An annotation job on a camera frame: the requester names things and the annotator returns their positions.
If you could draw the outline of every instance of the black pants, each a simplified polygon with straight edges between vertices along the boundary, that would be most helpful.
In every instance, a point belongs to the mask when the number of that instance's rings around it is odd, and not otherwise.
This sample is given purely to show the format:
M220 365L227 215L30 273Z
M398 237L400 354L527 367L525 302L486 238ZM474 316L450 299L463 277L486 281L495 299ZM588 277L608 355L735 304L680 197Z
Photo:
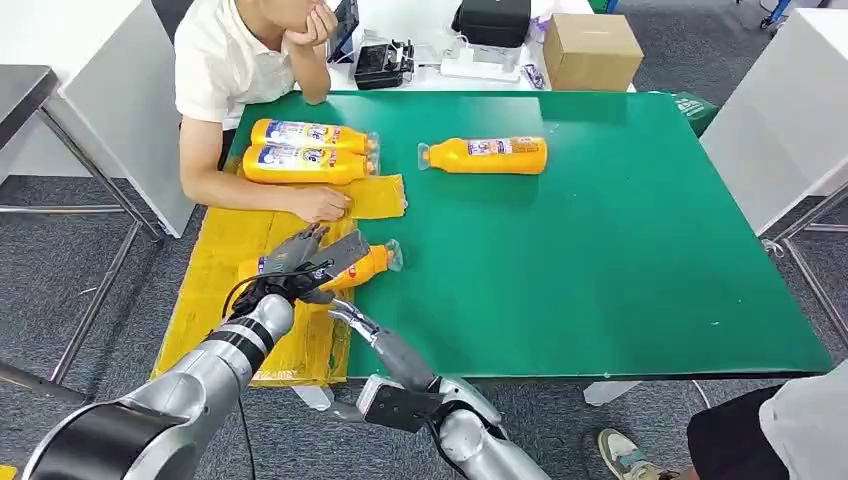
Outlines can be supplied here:
M233 138L235 136L235 130L224 130L223 144L221 145L221 156L218 157L218 170L224 169L224 163L227 161L227 155L230 153L230 147L233 145Z
M760 406L780 386L755 390L692 417L686 434L702 480L788 480L760 427Z

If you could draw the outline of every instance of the green bag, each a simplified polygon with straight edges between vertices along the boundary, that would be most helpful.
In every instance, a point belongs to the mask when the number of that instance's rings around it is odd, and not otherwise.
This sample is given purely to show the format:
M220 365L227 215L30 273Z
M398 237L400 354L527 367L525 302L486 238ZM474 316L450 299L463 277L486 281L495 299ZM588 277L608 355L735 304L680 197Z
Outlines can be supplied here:
M717 106L689 92L675 93L672 97L680 113L686 117L689 126L692 127L692 131L699 137L718 114Z
M609 0L589 0L589 6L592 7L592 11L595 13L607 13Z

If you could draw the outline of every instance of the white table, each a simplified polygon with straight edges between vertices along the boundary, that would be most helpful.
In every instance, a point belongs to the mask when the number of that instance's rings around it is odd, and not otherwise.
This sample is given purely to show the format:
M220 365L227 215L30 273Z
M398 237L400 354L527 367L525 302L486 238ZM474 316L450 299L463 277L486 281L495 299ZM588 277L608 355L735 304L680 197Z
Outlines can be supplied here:
M4 2L0 64L51 67L61 83L51 114L168 233L182 234L194 203L178 174L174 49L150 0ZM38 117L0 152L0 182L10 174L89 175Z
M331 2L335 7L339 2ZM436 52L451 48L456 34L450 24L460 0L360 0L359 28L353 34L353 48L358 51L363 44L365 29L375 31L380 37L397 41L411 40L415 45L429 45ZM592 14L586 0L534 0L531 16L544 13ZM416 48L417 52L425 50ZM517 65L533 63L547 76L542 58L541 44L524 45L519 53ZM330 66L333 90L356 90L352 64ZM442 76L435 67L416 67L412 82L404 83L398 90L532 90L533 87L522 76L518 82L500 82L484 79L451 78Z

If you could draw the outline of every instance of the bottle cap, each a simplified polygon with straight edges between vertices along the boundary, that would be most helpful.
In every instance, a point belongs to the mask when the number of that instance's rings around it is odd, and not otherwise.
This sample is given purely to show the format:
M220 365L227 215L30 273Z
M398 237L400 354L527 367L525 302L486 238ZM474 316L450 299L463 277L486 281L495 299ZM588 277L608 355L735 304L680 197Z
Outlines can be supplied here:
M430 168L430 146L426 143L418 144L418 169L427 170Z
M380 135L377 132L369 132L365 135L365 154L380 154Z
M403 251L400 249L400 242L393 238L386 242L385 247L389 254L389 270L393 272L403 270Z
M365 173L366 175L380 174L380 152L369 153L365 157Z

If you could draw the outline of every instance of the sneaker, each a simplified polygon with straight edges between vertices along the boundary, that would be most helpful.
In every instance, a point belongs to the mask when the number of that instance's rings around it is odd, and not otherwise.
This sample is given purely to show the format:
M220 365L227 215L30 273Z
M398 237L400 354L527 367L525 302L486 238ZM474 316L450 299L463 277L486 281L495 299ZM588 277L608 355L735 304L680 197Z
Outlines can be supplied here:
M618 480L670 480L679 476L649 462L639 447L618 430L607 428L599 433L598 449Z

